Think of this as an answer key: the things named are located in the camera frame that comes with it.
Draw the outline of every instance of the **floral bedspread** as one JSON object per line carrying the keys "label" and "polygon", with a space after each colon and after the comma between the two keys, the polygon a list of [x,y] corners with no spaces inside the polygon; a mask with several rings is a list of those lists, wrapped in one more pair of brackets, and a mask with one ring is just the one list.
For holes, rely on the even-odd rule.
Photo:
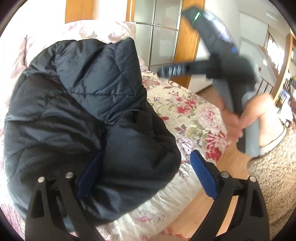
{"label": "floral bedspread", "polygon": [[[124,37],[133,36],[133,24],[119,24],[117,27],[114,24],[114,26],[112,25],[114,32],[114,29],[118,28],[118,33],[112,35],[115,42],[118,41],[118,38],[121,39],[122,35]],[[83,35],[83,38],[89,38],[94,37],[92,36],[93,29],[97,26],[96,22],[84,20],[69,23],[63,29],[67,29],[65,33],[68,35],[73,32],[72,34],[79,33],[80,37],[82,30],[84,32],[89,31],[90,36]],[[110,39],[110,34],[107,32],[101,28],[100,32],[96,30],[96,38]],[[46,44],[41,40],[34,40],[33,37],[27,38],[25,44],[30,47],[30,51],[24,50],[25,45],[20,48],[19,58],[15,63],[15,71],[10,81],[1,81],[0,153],[3,153],[4,118],[17,76],[27,67],[30,59],[46,46],[56,42],[57,39],[76,39],[73,38],[74,35],[68,35],[67,37],[59,35],[59,39],[52,37],[47,40]],[[160,232],[172,235],[173,230],[168,225],[177,218],[201,189],[201,184],[190,164],[189,155],[191,151],[197,149],[207,161],[216,163],[228,143],[226,129],[218,108],[172,81],[158,79],[155,74],[149,71],[142,72],[142,83],[147,90],[149,103],[163,119],[168,130],[176,137],[182,161],[178,173],[163,190],[160,190],[150,200],[118,220],[98,227],[99,232],[108,241],[145,241]],[[14,209],[9,198],[2,154],[0,156],[0,193],[1,209],[14,229],[24,238],[25,223]]]}

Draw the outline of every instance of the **gray grip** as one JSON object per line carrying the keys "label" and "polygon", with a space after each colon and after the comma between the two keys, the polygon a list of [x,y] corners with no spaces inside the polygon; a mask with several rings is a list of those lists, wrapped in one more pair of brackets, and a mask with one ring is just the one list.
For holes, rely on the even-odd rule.
{"label": "gray grip", "polygon": [[234,112],[228,82],[226,80],[214,80],[213,86],[217,90],[220,97],[224,100],[226,109],[230,112]]}
{"label": "gray grip", "polygon": [[[225,107],[230,112],[234,112],[233,100],[229,89],[228,82],[226,80],[214,80],[213,86],[225,102]],[[256,95],[255,92],[249,91],[245,93],[241,99],[243,110],[251,98]],[[254,123],[244,129],[245,138],[245,153],[256,157],[260,154],[259,146],[259,134],[260,134],[260,120],[257,119]]]}
{"label": "gray grip", "polygon": [[[254,91],[247,92],[242,97],[242,107],[245,109],[247,103],[256,95]],[[259,135],[260,135],[260,120],[257,118],[250,126],[244,130],[246,141],[246,154],[256,157],[260,155]]]}

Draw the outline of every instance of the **hand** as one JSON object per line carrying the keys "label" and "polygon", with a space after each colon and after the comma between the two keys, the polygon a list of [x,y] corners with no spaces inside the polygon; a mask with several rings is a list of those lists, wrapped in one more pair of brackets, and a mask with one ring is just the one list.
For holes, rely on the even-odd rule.
{"label": "hand", "polygon": [[277,117],[274,102],[269,94],[265,93],[252,98],[240,118],[225,109],[222,99],[218,104],[218,108],[228,131],[227,136],[234,142],[238,142],[239,138],[243,136],[242,130],[257,118],[260,118],[259,145],[261,147],[275,140],[283,132],[283,126]]}

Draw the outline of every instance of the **bed pillow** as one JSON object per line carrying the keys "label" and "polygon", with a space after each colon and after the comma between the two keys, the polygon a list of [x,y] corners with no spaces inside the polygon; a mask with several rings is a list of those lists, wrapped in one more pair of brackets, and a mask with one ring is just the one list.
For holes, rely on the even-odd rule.
{"label": "bed pillow", "polygon": [[17,58],[12,66],[12,73],[10,78],[18,77],[27,67],[25,64],[26,42],[27,37],[24,37],[24,40],[17,51]]}
{"label": "bed pillow", "polygon": [[[62,40],[94,38],[104,43],[116,43],[122,39],[136,37],[136,23],[108,20],[80,20],[67,23],[54,31],[43,30],[38,35],[27,36],[25,63],[27,66],[43,49]],[[141,71],[147,70],[139,58]]]}

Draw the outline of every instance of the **bed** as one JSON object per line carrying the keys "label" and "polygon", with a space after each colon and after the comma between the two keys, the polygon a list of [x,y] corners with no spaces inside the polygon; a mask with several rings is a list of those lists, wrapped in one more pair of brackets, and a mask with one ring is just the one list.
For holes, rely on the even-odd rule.
{"label": "bed", "polygon": [[[2,78],[0,152],[3,153],[4,118],[14,84],[19,74],[41,50],[65,39],[97,38],[106,43],[117,42],[127,37],[134,39],[135,28],[136,24],[132,22],[82,20],[65,24],[54,32],[49,33],[45,30],[36,36],[26,36],[18,50],[10,78]],[[171,234],[170,223],[201,190],[201,184],[190,165],[191,151],[197,149],[207,161],[216,164],[228,145],[226,129],[217,107],[177,83],[159,79],[156,74],[147,70],[140,57],[139,62],[142,84],[147,90],[147,100],[175,136],[182,161],[172,181],[154,197],[118,220],[97,227],[108,241],[144,241],[161,232]],[[0,207],[14,229],[24,238],[25,222],[15,211],[6,186],[2,156]]]}

